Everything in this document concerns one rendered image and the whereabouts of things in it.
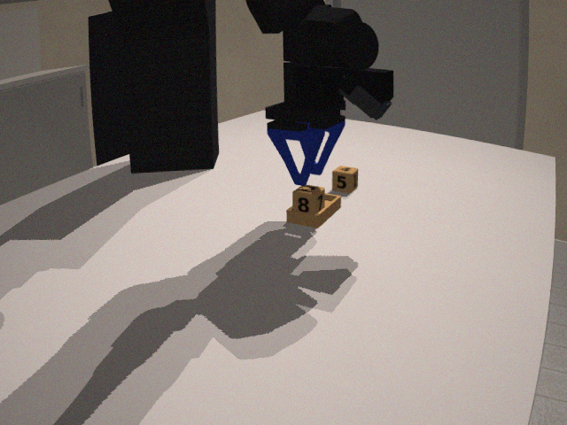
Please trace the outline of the brown cube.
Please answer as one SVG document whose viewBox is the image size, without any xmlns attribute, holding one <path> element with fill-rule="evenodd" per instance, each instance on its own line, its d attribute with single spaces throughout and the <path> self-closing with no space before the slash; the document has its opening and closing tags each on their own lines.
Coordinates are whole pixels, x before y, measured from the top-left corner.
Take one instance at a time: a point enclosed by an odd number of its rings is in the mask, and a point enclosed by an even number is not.
<svg viewBox="0 0 567 425">
<path fill-rule="evenodd" d="M 358 168 L 339 166 L 332 171 L 332 190 L 352 193 L 358 188 Z"/>
<path fill-rule="evenodd" d="M 325 206 L 325 188 L 300 186 L 292 192 L 292 210 L 305 213 L 320 212 Z"/>
</svg>

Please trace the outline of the brown wooden tray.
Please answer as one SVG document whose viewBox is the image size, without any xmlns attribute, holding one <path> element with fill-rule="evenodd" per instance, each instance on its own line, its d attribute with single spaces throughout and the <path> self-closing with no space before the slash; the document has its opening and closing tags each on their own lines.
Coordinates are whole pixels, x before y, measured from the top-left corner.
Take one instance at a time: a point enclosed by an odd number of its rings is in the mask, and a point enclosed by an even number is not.
<svg viewBox="0 0 567 425">
<path fill-rule="evenodd" d="M 334 199 L 335 198 L 335 199 Z M 325 193 L 325 207 L 318 212 L 301 212 L 292 210 L 292 206 L 286 210 L 287 222 L 307 226 L 311 228 L 319 228 L 328 218 L 330 218 L 338 209 L 341 208 L 341 196 Z"/>
</svg>

